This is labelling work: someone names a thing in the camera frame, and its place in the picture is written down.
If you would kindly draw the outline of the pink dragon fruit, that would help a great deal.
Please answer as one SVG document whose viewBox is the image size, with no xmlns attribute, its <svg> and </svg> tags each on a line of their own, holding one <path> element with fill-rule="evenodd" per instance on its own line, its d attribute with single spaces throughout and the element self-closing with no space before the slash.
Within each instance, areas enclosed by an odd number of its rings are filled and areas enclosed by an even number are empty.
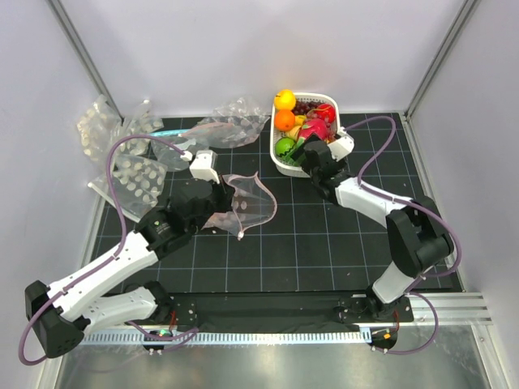
<svg viewBox="0 0 519 389">
<path fill-rule="evenodd" d="M 328 141 L 332 137 L 332 132 L 328 123 L 320 118 L 313 118 L 305 121 L 298 131 L 297 145 L 301 146 L 312 135 L 318 139 Z"/>
</svg>

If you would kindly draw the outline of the clear zip bag pink zipper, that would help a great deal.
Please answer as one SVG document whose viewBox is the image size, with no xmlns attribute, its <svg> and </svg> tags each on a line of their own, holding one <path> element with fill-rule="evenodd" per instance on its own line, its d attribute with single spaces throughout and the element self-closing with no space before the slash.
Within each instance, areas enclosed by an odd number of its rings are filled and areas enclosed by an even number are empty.
<svg viewBox="0 0 519 389">
<path fill-rule="evenodd" d="M 226 174 L 223 182 L 234 189 L 231 210 L 211 216 L 203 229 L 221 229 L 241 240 L 245 232 L 268 223 L 277 213 L 277 200 L 260 180 L 251 176 Z"/>
</svg>

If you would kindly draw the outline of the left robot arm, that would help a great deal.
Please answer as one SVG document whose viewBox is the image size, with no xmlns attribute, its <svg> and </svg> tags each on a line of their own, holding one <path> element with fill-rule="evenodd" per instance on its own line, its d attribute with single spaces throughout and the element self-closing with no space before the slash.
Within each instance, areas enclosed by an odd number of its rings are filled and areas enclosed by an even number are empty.
<svg viewBox="0 0 519 389">
<path fill-rule="evenodd" d="M 175 304 L 157 281 L 107 297 L 106 293 L 136 272 L 184 247 L 217 213 L 230 212 L 235 189 L 225 183 L 190 179 L 165 207 L 152 209 L 121 244 L 70 276 L 46 285 L 37 280 L 25 289 L 26 315 L 45 357 L 60 357 L 94 332 L 135 320 L 162 324 Z"/>
</svg>

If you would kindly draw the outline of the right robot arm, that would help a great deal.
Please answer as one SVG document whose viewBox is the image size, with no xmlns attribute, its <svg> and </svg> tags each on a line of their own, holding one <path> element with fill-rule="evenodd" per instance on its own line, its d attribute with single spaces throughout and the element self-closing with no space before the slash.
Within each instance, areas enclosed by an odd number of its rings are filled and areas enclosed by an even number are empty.
<svg viewBox="0 0 519 389">
<path fill-rule="evenodd" d="M 454 251 L 434 200 L 397 196 L 365 183 L 316 135 L 297 147 L 292 158 L 322 199 L 363 214 L 386 229 L 391 263 L 368 287 L 365 301 L 370 318 L 385 320 L 421 276 Z"/>
</svg>

